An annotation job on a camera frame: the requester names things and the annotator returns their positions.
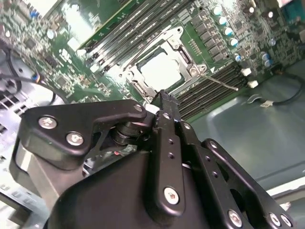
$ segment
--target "white connector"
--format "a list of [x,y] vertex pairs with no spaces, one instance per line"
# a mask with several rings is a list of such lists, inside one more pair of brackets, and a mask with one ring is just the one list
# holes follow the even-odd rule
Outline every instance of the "white connector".
[[241,73],[244,75],[244,76],[248,76],[252,73],[251,69],[250,68],[244,68],[241,70]]
[[249,81],[248,82],[248,86],[250,88],[256,88],[258,86],[258,81],[257,80],[254,80],[254,81]]

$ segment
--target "black robotic arm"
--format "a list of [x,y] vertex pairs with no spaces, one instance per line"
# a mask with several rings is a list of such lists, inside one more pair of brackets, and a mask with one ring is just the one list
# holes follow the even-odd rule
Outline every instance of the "black robotic arm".
[[[133,100],[28,110],[10,170],[52,209],[45,228],[295,228],[216,141],[198,140],[177,104],[161,91],[154,112]],[[137,151],[84,178],[86,159],[127,145]]]

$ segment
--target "silver screw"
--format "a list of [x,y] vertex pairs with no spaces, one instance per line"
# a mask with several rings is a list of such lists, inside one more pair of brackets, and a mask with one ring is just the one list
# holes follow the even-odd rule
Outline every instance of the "silver screw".
[[270,216],[272,222],[273,222],[276,226],[278,226],[278,227],[281,226],[281,222],[279,221],[278,217],[277,217],[275,214],[273,214],[273,213],[271,212],[271,213],[269,213],[269,216]]
[[197,76],[198,75],[198,71],[193,68],[193,69],[190,70],[190,74],[191,74],[191,76]]
[[214,148],[214,149],[217,149],[217,145],[215,142],[210,142],[211,146]]
[[163,113],[163,116],[167,119],[171,119],[170,115],[168,113]]
[[72,146],[80,146],[84,142],[83,137],[78,133],[69,133],[66,140]]
[[178,204],[179,202],[178,193],[175,190],[173,190],[171,187],[166,187],[164,189],[164,196],[167,202],[169,202],[170,204],[175,205]]
[[292,228],[292,223],[290,222],[290,220],[286,216],[281,215],[281,218],[285,222],[285,224],[287,224],[288,226],[290,226]]
[[138,104],[134,105],[133,107],[134,107],[138,112],[142,112],[142,111],[143,111],[143,108],[142,108],[140,105],[138,105]]
[[241,228],[243,226],[242,219],[234,210],[229,210],[228,212],[229,218],[232,221],[232,223],[237,226],[238,228]]
[[188,129],[188,130],[191,129],[190,125],[188,125],[187,123],[184,123],[184,126],[185,126],[185,128]]
[[38,120],[39,125],[45,129],[54,129],[57,126],[57,122],[51,117],[42,117]]

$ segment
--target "black cable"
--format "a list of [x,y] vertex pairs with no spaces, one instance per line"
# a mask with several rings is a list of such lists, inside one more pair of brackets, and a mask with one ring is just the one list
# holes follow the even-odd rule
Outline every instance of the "black cable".
[[60,97],[64,101],[65,104],[69,104],[69,101],[67,100],[67,98],[61,92],[59,92],[55,88],[49,87],[46,84],[38,83],[36,81],[33,81],[32,79],[28,79],[28,78],[24,78],[24,77],[14,77],[14,76],[11,76],[11,75],[4,75],[4,74],[0,74],[0,79],[11,79],[11,80],[19,81],[19,82],[33,83],[33,84],[40,85],[40,86],[52,91],[53,92],[52,100],[50,101],[50,103],[48,105],[51,105],[51,104],[54,103],[56,95],[58,97]]
[[[277,72],[277,74],[283,75],[284,77],[289,78],[289,79],[297,80],[300,83],[300,88],[291,98],[283,100],[283,101],[279,101],[279,102],[273,102],[272,105],[273,106],[282,106],[282,105],[288,105],[288,104],[293,103],[295,100],[297,100],[302,95],[302,93],[305,89],[305,80],[302,77],[295,75],[295,74],[291,74],[291,73]],[[259,98],[258,101],[261,104],[264,104],[268,100],[264,99],[264,98]]]

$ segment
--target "motherboard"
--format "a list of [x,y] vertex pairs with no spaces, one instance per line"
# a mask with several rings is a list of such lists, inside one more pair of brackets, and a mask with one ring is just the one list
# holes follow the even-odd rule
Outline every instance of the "motherboard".
[[166,90],[187,120],[303,58],[296,1],[0,0],[0,39],[70,103]]

